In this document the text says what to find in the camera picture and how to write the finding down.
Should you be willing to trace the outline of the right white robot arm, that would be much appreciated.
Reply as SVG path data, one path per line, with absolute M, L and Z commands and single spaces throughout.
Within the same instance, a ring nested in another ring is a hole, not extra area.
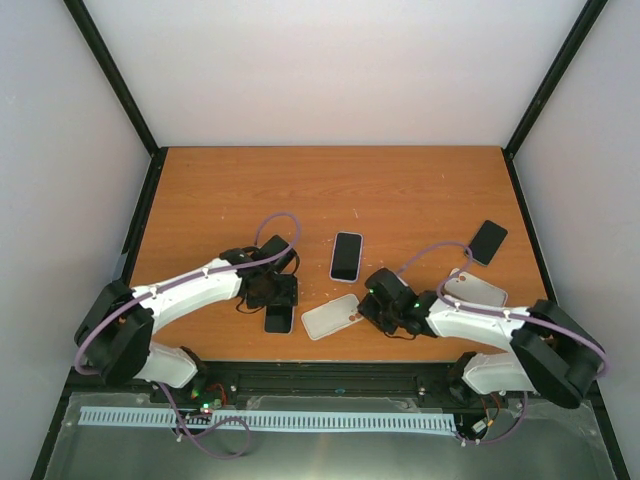
M 465 353 L 450 387 L 478 396 L 535 393 L 575 409 L 608 368 L 601 345 L 556 303 L 495 307 L 466 302 L 441 289 L 415 293 L 399 275 L 381 268 L 365 282 L 358 313 L 381 333 L 406 331 L 411 338 L 459 338 L 496 348 Z

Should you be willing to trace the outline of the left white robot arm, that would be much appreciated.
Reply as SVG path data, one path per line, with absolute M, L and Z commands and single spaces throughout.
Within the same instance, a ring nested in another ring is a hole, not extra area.
M 236 299 L 257 310 L 293 298 L 295 249 L 278 235 L 263 246 L 234 248 L 174 278 L 131 288 L 115 280 L 103 288 L 76 330 L 75 368 L 97 375 L 107 386 L 131 380 L 163 383 L 186 402 L 201 400 L 208 378 L 197 356 L 168 347 L 154 335 L 170 323 L 208 305 Z

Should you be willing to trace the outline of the clear white phone case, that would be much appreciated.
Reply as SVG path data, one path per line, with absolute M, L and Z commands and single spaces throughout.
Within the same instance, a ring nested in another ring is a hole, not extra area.
M 359 299 L 347 294 L 303 313 L 301 320 L 308 337 L 317 341 L 360 322 L 363 317 L 358 305 Z

